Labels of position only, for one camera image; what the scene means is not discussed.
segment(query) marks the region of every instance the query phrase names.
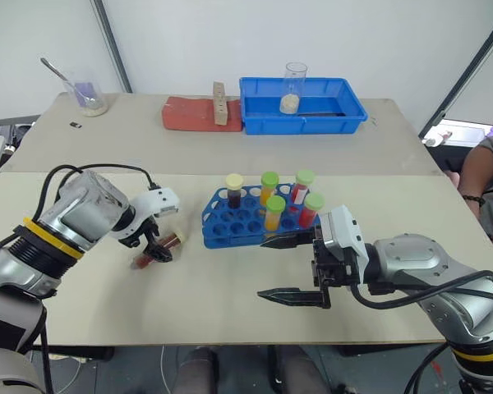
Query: beige table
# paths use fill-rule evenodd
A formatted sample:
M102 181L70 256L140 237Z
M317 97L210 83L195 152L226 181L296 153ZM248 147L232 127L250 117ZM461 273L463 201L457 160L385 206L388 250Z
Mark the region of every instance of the beige table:
M108 178L129 197L146 187L144 178L137 174L111 174ZM159 226L166 229L176 223L188 235L188 242L173 262L132 271L129 264L138 250L129 250L109 238L101 241L63 277L58 296L45 301L52 344L442 339L417 306L368 309L344 288L330 291L333 306L328 310L292 308L262 300L256 295L259 290L278 286L313 289L311 247L207 250L202 245L200 212L223 178L154 178L171 186L182 202L181 211L161 220ZM43 179L44 174L39 173L0 176L0 239L24 216L33 214ZM246 179L250 184L255 181L257 176ZM319 176L314 187L325 195L327 208L346 204L351 209L367 242L418 232L436 239L459 262L493 270L490 241L444 176ZM54 191L49 196L53 200Z
M66 94L36 122L6 172L48 172L62 163L125 163L164 174L435 175L440 170L390 99L363 99L354 135L245 135L163 128L168 96L110 95L100 117L81 116ZM77 129L70 122L80 123Z

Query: orange liquid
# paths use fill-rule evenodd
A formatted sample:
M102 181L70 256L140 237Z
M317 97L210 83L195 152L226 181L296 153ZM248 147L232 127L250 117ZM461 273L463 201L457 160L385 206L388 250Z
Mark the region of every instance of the orange liquid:
M274 189L269 189L268 187L261 188L260 195L260 204L263 207L266 207L266 200L270 198L270 196L274 193Z
M280 218L281 218L281 213L271 213L270 211L267 211L265 215L265 230L277 231L279 227Z

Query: spoon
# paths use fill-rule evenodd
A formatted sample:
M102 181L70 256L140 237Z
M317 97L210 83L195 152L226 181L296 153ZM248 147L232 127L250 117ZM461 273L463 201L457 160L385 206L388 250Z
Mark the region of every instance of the spoon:
M76 94L80 95L84 101L85 101L85 105L86 107L88 108L91 108L91 109L97 109L99 107L102 106L102 103L99 102L98 99L96 98L91 98L91 97L87 97L87 96L84 96L84 94L82 92L80 92L75 86L74 84L72 84L68 78L66 78L59 70L57 70L57 68L51 64L48 59L46 59L45 57L41 57L40 58L40 61L42 62L42 64L44 64L49 70L51 70L58 78L60 78L61 80L64 81L64 83L66 85L68 85L70 88L73 89L73 91L75 91Z

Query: green cap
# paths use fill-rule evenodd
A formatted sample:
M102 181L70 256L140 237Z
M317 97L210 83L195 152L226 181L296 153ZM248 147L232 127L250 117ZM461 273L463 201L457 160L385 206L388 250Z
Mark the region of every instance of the green cap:
M270 189L275 188L279 183L279 175L274 171L263 172L261 176L261 184L264 187L269 187Z
M305 197L305 206L313 211L319 211L325 205L325 199L320 193L309 193Z
M266 208L273 213L281 213L285 210L285 199L280 195L272 195L266 200Z
M299 170L296 174L296 182L300 185L309 186L313 181L316 174L311 170Z

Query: person's arm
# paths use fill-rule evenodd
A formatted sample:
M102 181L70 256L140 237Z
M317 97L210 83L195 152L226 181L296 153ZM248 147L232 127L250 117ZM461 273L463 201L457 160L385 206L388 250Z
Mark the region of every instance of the person's arm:
M487 184L493 178L493 152L483 146L477 146L468 156L462 167L458 191L461 195L481 197ZM480 204L466 199L473 214L480 217Z

